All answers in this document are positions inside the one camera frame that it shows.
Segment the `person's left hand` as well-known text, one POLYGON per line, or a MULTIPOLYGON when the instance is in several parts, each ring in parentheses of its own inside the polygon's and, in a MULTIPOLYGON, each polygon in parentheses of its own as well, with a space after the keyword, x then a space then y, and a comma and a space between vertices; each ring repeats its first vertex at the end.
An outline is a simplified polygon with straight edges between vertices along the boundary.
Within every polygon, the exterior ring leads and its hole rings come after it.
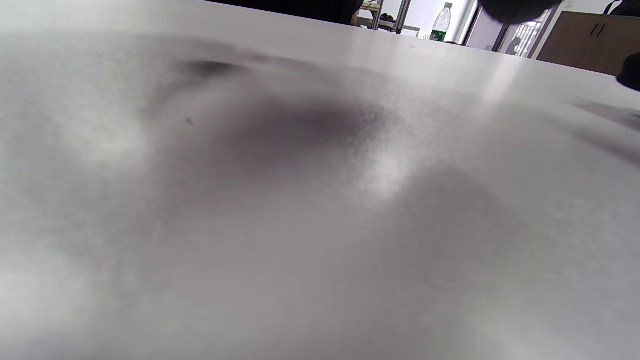
MULTIPOLYGON (((604 15, 638 18, 638 0, 620 0, 619 6, 613 0, 603 12, 604 15)), ((562 0, 480 0, 489 16, 503 25, 517 25, 539 18, 544 11, 562 4, 562 0)), ((634 91, 640 90, 639 53, 629 55, 622 64, 621 72, 615 77, 622 86, 634 91)))

